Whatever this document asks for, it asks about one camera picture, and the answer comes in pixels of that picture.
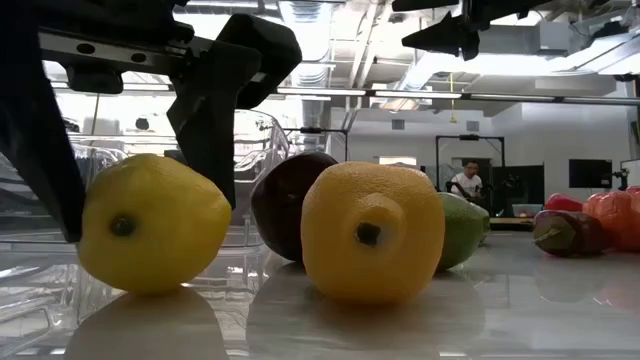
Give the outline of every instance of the transparent container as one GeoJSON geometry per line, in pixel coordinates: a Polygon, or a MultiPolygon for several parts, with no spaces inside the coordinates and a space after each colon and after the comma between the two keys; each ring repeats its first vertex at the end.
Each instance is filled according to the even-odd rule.
{"type": "MultiPolygon", "coordinates": [[[[273,256],[267,254],[265,247],[221,251],[207,269],[183,284],[215,311],[225,341],[237,343],[234,336],[242,335],[246,342],[248,304],[272,274],[268,265],[273,260],[267,259],[273,256]]],[[[0,246],[0,358],[62,359],[80,324],[124,294],[90,276],[78,264],[73,245],[0,246]]],[[[87,344],[88,351],[92,345],[87,344]]]]}
{"type": "MultiPolygon", "coordinates": [[[[265,113],[237,110],[234,124],[236,208],[223,246],[257,246],[262,240],[251,217],[251,192],[262,176],[287,158],[289,144],[278,121],[265,113]]],[[[100,171],[128,157],[129,153],[120,149],[159,155],[179,152],[175,136],[70,134],[70,139],[86,185],[100,171]]],[[[60,243],[64,238],[42,203],[0,153],[0,243],[21,241],[60,243]]]]}

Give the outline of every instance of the white wall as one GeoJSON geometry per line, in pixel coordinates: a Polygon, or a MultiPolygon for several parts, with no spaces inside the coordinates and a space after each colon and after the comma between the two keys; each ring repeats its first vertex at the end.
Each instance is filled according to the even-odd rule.
{"type": "MultiPolygon", "coordinates": [[[[332,126],[339,128],[344,117],[343,109],[332,109],[332,126]]],[[[363,109],[349,133],[350,159],[353,161],[377,162],[376,156],[411,156],[419,165],[433,166],[436,163],[436,135],[468,134],[466,121],[480,122],[480,135],[491,135],[491,119],[481,111],[456,111],[457,123],[451,123],[451,111],[434,114],[432,111],[401,111],[390,113],[378,109],[363,109]],[[391,130],[392,119],[404,119],[405,130],[391,130]]],[[[500,148],[500,143],[493,142],[500,148]]],[[[344,159],[344,147],[331,140],[327,151],[337,160],[344,159]]],[[[500,155],[486,141],[468,142],[457,139],[440,141],[440,162],[451,163],[452,158],[492,158],[500,164],[500,155]]]]}
{"type": "MultiPolygon", "coordinates": [[[[625,96],[620,89],[611,96],[625,96]]],[[[626,107],[518,104],[493,119],[494,133],[506,139],[508,166],[545,166],[545,195],[565,193],[586,199],[601,189],[570,189],[569,159],[620,161],[631,156],[626,107]]],[[[614,179],[614,188],[620,185],[614,179]]]]}
{"type": "MultiPolygon", "coordinates": [[[[626,97],[624,86],[609,96],[626,97]]],[[[481,122],[481,135],[504,136],[506,165],[545,165],[545,195],[561,192],[586,199],[588,189],[569,188],[569,159],[610,159],[614,171],[620,161],[633,158],[629,137],[629,114],[635,109],[623,106],[515,104],[487,119],[479,111],[456,112],[457,124],[451,124],[450,112],[440,114],[382,110],[361,111],[349,135],[351,160],[376,162],[376,156],[412,156],[419,165],[435,165],[435,135],[466,134],[465,121],[481,122]],[[406,119],[407,130],[391,130],[391,119],[406,119]]],[[[344,112],[332,112],[334,127],[344,112]]],[[[328,149],[336,159],[344,159],[344,148],[328,149]]],[[[492,158],[500,164],[500,155],[486,142],[443,140],[441,163],[455,157],[492,158]]],[[[614,179],[614,188],[619,186],[614,179]]]]}

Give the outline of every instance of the lemon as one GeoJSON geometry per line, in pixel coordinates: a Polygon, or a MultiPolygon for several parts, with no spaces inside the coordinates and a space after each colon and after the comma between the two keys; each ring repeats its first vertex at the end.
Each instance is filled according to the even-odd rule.
{"type": "Polygon", "coordinates": [[[136,155],[89,187],[78,257],[113,287],[164,292],[209,265],[230,220],[229,202],[209,179],[170,158],[136,155]]]}
{"type": "Polygon", "coordinates": [[[423,173],[369,163],[327,168],[305,196],[303,261],[322,293],[357,303],[395,303],[432,278],[444,212],[423,173]]]}

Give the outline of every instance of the person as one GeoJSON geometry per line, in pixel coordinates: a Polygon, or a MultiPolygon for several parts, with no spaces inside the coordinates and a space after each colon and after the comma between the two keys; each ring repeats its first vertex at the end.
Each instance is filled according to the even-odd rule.
{"type": "Polygon", "coordinates": [[[477,175],[478,169],[478,162],[475,160],[469,160],[465,165],[464,170],[451,179],[451,182],[454,184],[451,187],[451,192],[465,198],[479,198],[480,189],[482,189],[482,179],[477,175]],[[460,191],[456,183],[460,185],[464,192],[460,191]]]}

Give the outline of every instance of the red object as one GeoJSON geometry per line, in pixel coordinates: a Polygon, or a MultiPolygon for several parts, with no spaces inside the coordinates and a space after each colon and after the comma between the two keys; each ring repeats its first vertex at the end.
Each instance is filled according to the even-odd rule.
{"type": "Polygon", "coordinates": [[[612,245],[600,220],[581,211],[541,211],[533,227],[534,244],[558,257],[600,255],[612,245]]]}
{"type": "Polygon", "coordinates": [[[545,210],[564,210],[564,211],[582,211],[582,202],[572,198],[569,195],[553,194],[549,196],[545,210]]]}
{"type": "Polygon", "coordinates": [[[616,249],[640,251],[640,194],[622,191],[595,194],[582,210],[600,220],[616,249]]]}
{"type": "Polygon", "coordinates": [[[638,194],[640,193],[640,186],[637,186],[637,185],[629,186],[626,191],[629,194],[638,194]]]}

